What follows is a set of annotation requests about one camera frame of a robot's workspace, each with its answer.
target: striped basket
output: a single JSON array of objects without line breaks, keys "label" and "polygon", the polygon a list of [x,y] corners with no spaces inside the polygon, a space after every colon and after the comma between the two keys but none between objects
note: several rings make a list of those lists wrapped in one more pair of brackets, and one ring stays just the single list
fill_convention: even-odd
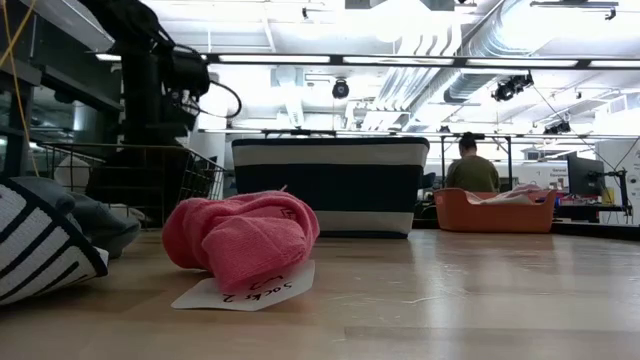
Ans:
[{"label": "striped basket", "polygon": [[106,274],[99,251],[66,217],[0,177],[0,305]]},{"label": "striped basket", "polygon": [[239,193],[278,190],[306,202],[321,236],[406,238],[429,142],[423,138],[240,139]]}]

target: orange basket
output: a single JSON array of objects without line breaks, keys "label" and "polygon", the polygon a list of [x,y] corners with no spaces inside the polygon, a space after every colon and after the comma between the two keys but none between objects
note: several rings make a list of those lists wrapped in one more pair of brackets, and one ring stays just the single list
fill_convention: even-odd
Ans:
[{"label": "orange basket", "polygon": [[[476,193],[487,199],[491,193]],[[462,189],[436,191],[440,229],[458,232],[548,233],[553,221],[556,191],[535,192],[529,198],[544,197],[541,204],[471,204]]]}]

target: wire basket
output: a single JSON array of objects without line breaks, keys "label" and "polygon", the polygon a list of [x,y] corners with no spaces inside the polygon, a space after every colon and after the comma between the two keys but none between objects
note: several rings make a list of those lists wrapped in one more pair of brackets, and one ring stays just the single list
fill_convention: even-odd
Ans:
[{"label": "wire basket", "polygon": [[222,199],[224,168],[175,146],[42,143],[41,176],[160,228],[189,198]]}]

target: window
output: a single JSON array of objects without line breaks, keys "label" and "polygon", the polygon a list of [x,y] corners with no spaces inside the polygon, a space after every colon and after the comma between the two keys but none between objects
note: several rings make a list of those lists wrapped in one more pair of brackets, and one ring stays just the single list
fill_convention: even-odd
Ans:
[{"label": "window", "polygon": [[4,172],[4,159],[7,157],[7,137],[0,135],[0,174]]},{"label": "window", "polygon": [[0,93],[0,126],[9,126],[9,111],[11,109],[11,93]]}]

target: spotlight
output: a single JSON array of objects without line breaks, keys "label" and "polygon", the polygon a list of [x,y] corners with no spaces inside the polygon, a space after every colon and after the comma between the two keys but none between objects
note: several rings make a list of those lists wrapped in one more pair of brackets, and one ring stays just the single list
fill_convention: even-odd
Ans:
[{"label": "spotlight", "polygon": [[331,92],[334,99],[344,99],[349,96],[349,85],[347,85],[347,80],[338,79],[336,80],[336,84],[333,85],[333,91]]},{"label": "spotlight", "polygon": [[498,83],[498,88],[491,93],[491,97],[498,102],[509,101],[533,84],[534,81],[531,72],[527,75],[512,76],[509,80]]},{"label": "spotlight", "polygon": [[559,135],[571,132],[571,126],[568,121],[561,121],[560,123],[552,126],[548,126],[544,129],[543,135]]}]

